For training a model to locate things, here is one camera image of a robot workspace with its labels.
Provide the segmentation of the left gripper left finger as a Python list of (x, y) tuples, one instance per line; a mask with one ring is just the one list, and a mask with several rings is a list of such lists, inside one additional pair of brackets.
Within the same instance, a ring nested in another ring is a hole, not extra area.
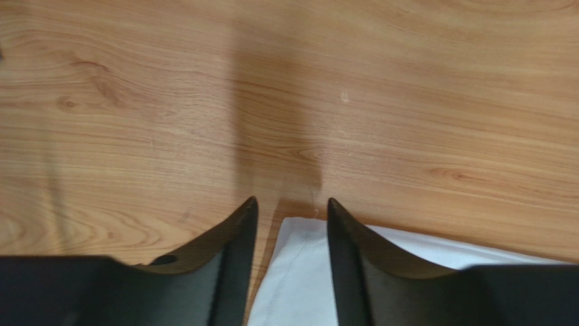
[(242, 325), (258, 224), (248, 198), (148, 265), (106, 256), (3, 256), (2, 325)]

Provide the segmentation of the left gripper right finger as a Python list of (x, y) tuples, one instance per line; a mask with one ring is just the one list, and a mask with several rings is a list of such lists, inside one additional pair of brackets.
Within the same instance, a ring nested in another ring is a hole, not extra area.
[(339, 325), (577, 325), (578, 267), (479, 265), (456, 270), (414, 255), (328, 200)]

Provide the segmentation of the white t-shirt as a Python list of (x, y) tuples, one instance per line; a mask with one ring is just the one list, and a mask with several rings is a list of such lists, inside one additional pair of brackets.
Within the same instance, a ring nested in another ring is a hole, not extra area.
[[(435, 264), (553, 264), (554, 260), (424, 234), (371, 226), (381, 237)], [(287, 217), (249, 313), (248, 325), (337, 325), (327, 223)]]

